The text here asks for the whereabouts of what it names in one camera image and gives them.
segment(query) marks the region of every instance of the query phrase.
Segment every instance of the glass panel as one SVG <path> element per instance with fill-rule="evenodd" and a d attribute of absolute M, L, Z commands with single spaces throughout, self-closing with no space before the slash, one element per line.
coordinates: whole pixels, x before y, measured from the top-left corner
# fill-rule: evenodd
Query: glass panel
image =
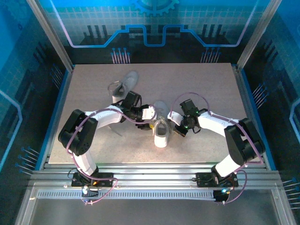
<path fill-rule="evenodd" d="M 283 181 L 300 171 L 300 5 L 283 0 L 244 70 Z M 298 202 L 299 195 L 291 203 Z M 293 212 L 299 219 L 299 210 Z"/>
<path fill-rule="evenodd" d="M 41 0 L 74 64 L 236 63 L 268 2 Z"/>
<path fill-rule="evenodd" d="M 65 69 L 26 1 L 0 1 L 0 27 L 0 224 L 14 224 Z"/>

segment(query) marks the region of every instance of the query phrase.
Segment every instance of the black clamp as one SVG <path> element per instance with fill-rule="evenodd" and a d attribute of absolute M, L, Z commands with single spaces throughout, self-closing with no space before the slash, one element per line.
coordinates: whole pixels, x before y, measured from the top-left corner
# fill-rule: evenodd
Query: black clamp
<path fill-rule="evenodd" d="M 135 120 L 136 122 L 143 122 L 143 109 L 148 109 L 149 105 L 141 105 L 139 107 L 136 107 L 139 102 L 142 102 L 142 96 L 130 91 L 124 100 L 122 100 L 122 103 L 114 104 L 115 106 L 119 107 L 122 112 L 129 117 L 132 120 Z M 126 118 L 122 117 L 120 123 L 124 122 Z M 150 125 L 147 124 L 136 124 L 138 129 L 141 130 L 151 130 Z"/>
<path fill-rule="evenodd" d="M 97 168 L 91 177 L 96 178 L 113 178 L 112 172 L 98 172 Z M 111 188 L 113 186 L 113 180 L 93 180 L 86 177 L 84 174 L 80 172 L 75 172 L 72 177 L 72 187 L 84 187 L 87 185 L 88 187 L 108 187 Z"/>
<path fill-rule="evenodd" d="M 180 125 L 175 125 L 174 131 L 185 137 L 188 130 L 193 130 L 194 134 L 198 134 L 201 131 L 201 127 L 198 121 L 198 117 L 207 111 L 207 109 L 199 110 L 191 99 L 188 99 L 180 104 L 181 109 L 183 110 L 184 115 L 183 119 L 180 122 Z"/>
<path fill-rule="evenodd" d="M 231 173 L 225 178 L 216 178 L 214 172 L 198 172 L 196 177 L 192 178 L 193 182 L 197 182 L 198 188 L 231 188 L 238 187 L 238 179 L 236 174 Z"/>

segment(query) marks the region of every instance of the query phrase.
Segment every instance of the shoe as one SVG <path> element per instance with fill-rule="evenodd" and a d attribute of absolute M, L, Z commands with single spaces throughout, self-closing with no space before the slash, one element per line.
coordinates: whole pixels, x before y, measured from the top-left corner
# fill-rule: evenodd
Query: shoe
<path fill-rule="evenodd" d="M 171 132 L 170 122 L 167 121 L 170 110 L 163 101 L 156 101 L 154 107 L 157 112 L 157 120 L 154 122 L 153 128 L 154 144 L 156 147 L 164 148 L 168 144 L 169 134 Z"/>
<path fill-rule="evenodd" d="M 137 84 L 139 75 L 135 71 L 130 71 L 121 81 L 115 81 L 111 83 L 107 90 L 112 92 L 112 102 L 116 103 L 124 99 L 128 92 L 130 92 Z M 110 87 L 117 85 L 114 90 L 110 90 Z"/>

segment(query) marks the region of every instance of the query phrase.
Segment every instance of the pink cable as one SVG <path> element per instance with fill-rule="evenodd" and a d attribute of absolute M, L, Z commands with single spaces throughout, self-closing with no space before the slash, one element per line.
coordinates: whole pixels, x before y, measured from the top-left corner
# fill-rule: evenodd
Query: pink cable
<path fill-rule="evenodd" d="M 150 119 L 150 120 L 152 120 L 152 119 L 154 119 L 155 116 L 156 116 L 156 110 L 155 110 L 155 107 L 154 107 L 153 105 L 149 105 L 149 106 L 153 107 L 153 108 L 154 108 L 154 112 L 155 112 L 154 115 L 153 115 L 153 117 Z M 105 112 L 105 111 L 113 111 L 113 112 L 119 113 L 119 114 L 121 114 L 122 116 L 124 116 L 127 120 L 129 120 L 130 122 L 135 123 L 135 124 L 146 124 L 146 123 L 149 123 L 149 122 L 147 122 L 147 121 L 144 121 L 144 122 L 136 122 L 135 120 L 130 119 L 130 118 L 129 118 L 128 116 L 126 116 L 124 113 L 122 113 L 122 112 L 120 112 L 119 110 L 116 110 L 116 109 L 111 109 L 111 108 L 99 109 L 99 110 L 93 112 L 91 115 L 87 116 L 87 117 L 79 124 L 79 126 L 77 127 L 77 129 L 75 130 L 75 132 L 73 133 L 73 135 L 71 136 L 69 142 L 67 143 L 66 151 L 67 151 L 68 154 L 72 155 L 72 152 L 69 152 L 70 145 L 71 145 L 72 141 L 74 140 L 76 134 L 77 134 L 78 131 L 80 130 L 80 128 L 84 125 L 84 123 L 85 123 L 89 118 L 91 118 L 92 116 L 97 115 L 98 113 L 101 113 L 101 112 Z"/>
<path fill-rule="evenodd" d="M 74 157 L 74 155 L 72 156 L 73 158 L 73 161 L 74 161 L 74 164 L 77 168 L 80 168 L 79 165 L 77 164 L 76 162 L 76 159 Z M 101 201 L 103 198 L 105 198 L 117 185 L 118 183 L 118 179 L 115 178 L 115 177 L 110 177 L 110 178 L 97 178 L 97 177 L 92 177 L 92 176 L 89 176 L 87 175 L 84 171 L 82 171 L 81 169 L 79 170 L 83 175 L 85 175 L 86 177 L 92 179 L 92 180 L 115 180 L 116 182 L 114 183 L 114 185 L 108 190 L 108 192 L 106 192 L 101 198 L 95 200 L 95 201 L 92 201 L 92 202 L 87 202 L 87 204 L 94 204 L 94 203 L 97 203 L 99 201 Z"/>
<path fill-rule="evenodd" d="M 154 108 L 154 115 L 153 117 L 150 119 L 154 119 L 155 116 L 156 116 L 156 110 L 155 110 L 155 107 L 153 105 L 149 105 L 151 107 Z M 86 177 L 92 179 L 92 180 L 115 180 L 115 184 L 112 186 L 111 189 L 108 190 L 108 192 L 105 193 L 105 195 L 103 195 L 101 198 L 95 200 L 95 201 L 92 201 L 92 202 L 87 202 L 87 204 L 93 204 L 93 203 L 97 203 L 99 201 L 101 201 L 104 197 L 106 197 L 114 188 L 115 186 L 117 185 L 118 183 L 118 179 L 117 178 L 113 178 L 113 177 L 110 177 L 110 178 L 97 178 L 97 177 L 92 177 L 92 176 L 89 176 L 87 175 L 84 171 L 81 170 L 80 166 L 77 164 L 76 160 L 75 160 L 75 157 L 74 157 L 74 154 L 69 152 L 69 148 L 70 148 L 70 145 L 72 143 L 72 141 L 74 140 L 75 136 L 77 135 L 77 133 L 79 132 L 80 128 L 84 125 L 84 123 L 89 119 L 91 118 L 92 116 L 100 113 L 100 112 L 105 112 L 105 111 L 114 111 L 114 112 L 117 112 L 119 114 L 121 114 L 123 117 L 125 117 L 127 120 L 129 120 L 130 122 L 132 123 L 135 123 L 135 124 L 146 124 L 148 123 L 147 121 L 144 121 L 144 122 L 136 122 L 135 120 L 132 120 L 130 119 L 128 116 L 126 116 L 124 113 L 120 112 L 119 110 L 116 110 L 116 109 L 111 109 L 111 108 L 106 108 L 106 109 L 99 109 L 95 112 L 93 112 L 91 115 L 87 116 L 80 124 L 79 126 L 77 127 L 77 129 L 75 130 L 75 132 L 73 133 L 73 135 L 71 136 L 69 142 L 67 143 L 67 146 L 66 146 L 66 152 L 70 155 L 72 155 L 72 159 L 73 159 L 73 162 L 75 164 L 75 166 L 79 169 L 78 171 L 81 172 L 83 175 L 85 175 Z"/>
<path fill-rule="evenodd" d="M 235 173 L 237 173 L 237 171 L 239 171 L 241 168 L 245 167 L 247 164 L 260 164 L 260 165 L 263 164 L 263 158 L 262 158 L 261 155 L 259 154 L 259 152 L 258 152 L 256 146 L 254 145 L 253 141 L 251 140 L 251 138 L 249 137 L 249 135 L 247 134 L 247 132 L 244 130 L 244 128 L 243 128 L 240 124 L 238 124 L 238 123 L 232 121 L 231 119 L 228 119 L 228 118 L 226 118 L 226 117 L 219 116 L 219 115 L 215 115 L 215 114 L 211 113 L 211 111 L 210 111 L 210 104 L 209 104 L 209 102 L 207 101 L 207 99 L 206 99 L 205 97 L 203 97 L 202 95 L 199 95 L 198 93 L 195 93 L 195 92 L 186 92 L 186 93 L 183 93 L 182 95 L 179 95 L 179 96 L 175 99 L 175 101 L 173 102 L 173 104 L 172 104 L 171 111 L 170 111 L 170 116 L 172 116 L 173 107 L 174 107 L 174 105 L 175 105 L 175 102 L 176 102 L 181 96 L 186 95 L 186 94 L 194 94 L 194 95 L 197 95 L 197 96 L 203 98 L 203 99 L 205 100 L 205 102 L 206 102 L 206 105 L 207 105 L 207 112 L 208 112 L 208 114 L 209 114 L 210 116 L 215 117 L 215 118 L 218 118 L 218 119 L 221 119 L 221 120 L 224 120 L 224 121 L 226 121 L 226 122 L 230 122 L 230 123 L 236 125 L 236 126 L 241 130 L 241 132 L 244 134 L 244 136 L 247 138 L 247 140 L 249 141 L 249 144 L 250 144 L 251 147 L 253 148 L 253 151 L 255 152 L 255 154 L 257 155 L 257 157 L 259 158 L 259 162 L 248 162 L 248 163 L 246 163 L 246 164 L 240 166 L 238 169 L 236 169 L 236 170 L 234 171 Z"/>
<path fill-rule="evenodd" d="M 232 203 L 233 201 L 237 200 L 237 199 L 240 197 L 240 195 L 244 192 L 244 190 L 245 190 L 245 188 L 246 188 L 246 185 L 247 185 L 247 173 L 246 173 L 246 171 L 244 171 L 244 170 L 239 170 L 239 172 L 243 172 L 243 173 L 245 174 L 245 183 L 244 183 L 244 186 L 243 186 L 242 190 L 240 191 L 240 193 L 238 194 L 238 196 L 236 196 L 235 198 L 233 198 L 233 199 L 230 200 L 230 201 L 224 202 L 224 204 Z"/>

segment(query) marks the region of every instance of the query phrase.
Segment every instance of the ventilation grille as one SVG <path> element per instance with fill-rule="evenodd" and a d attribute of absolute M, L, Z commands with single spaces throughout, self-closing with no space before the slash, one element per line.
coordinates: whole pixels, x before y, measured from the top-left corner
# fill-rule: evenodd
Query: ventilation grille
<path fill-rule="evenodd" d="M 106 191 L 100 190 L 99 196 L 89 197 L 89 199 L 98 199 Z M 81 190 L 45 190 L 38 191 L 39 199 L 80 199 Z M 213 201 L 213 191 L 193 190 L 193 191 L 164 191 L 164 190 L 114 190 L 108 194 L 107 199 L 197 199 Z"/>

